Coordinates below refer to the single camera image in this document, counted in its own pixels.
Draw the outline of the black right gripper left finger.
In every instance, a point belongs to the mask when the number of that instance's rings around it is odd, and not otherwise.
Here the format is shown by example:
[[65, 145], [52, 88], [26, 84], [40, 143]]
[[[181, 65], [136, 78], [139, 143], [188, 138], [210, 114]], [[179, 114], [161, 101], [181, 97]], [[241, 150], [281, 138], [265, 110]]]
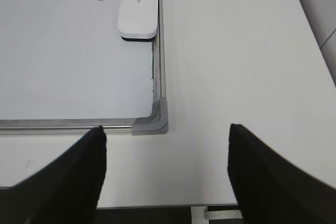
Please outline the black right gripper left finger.
[[92, 128], [53, 162], [1, 189], [1, 223], [93, 223], [107, 170], [107, 136]]

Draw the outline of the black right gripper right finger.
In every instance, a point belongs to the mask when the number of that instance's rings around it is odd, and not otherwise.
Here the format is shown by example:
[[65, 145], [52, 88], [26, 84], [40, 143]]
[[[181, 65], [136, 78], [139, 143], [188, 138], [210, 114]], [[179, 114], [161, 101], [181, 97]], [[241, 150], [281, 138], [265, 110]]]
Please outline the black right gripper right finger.
[[335, 188], [231, 124], [228, 177], [244, 223], [335, 223]]

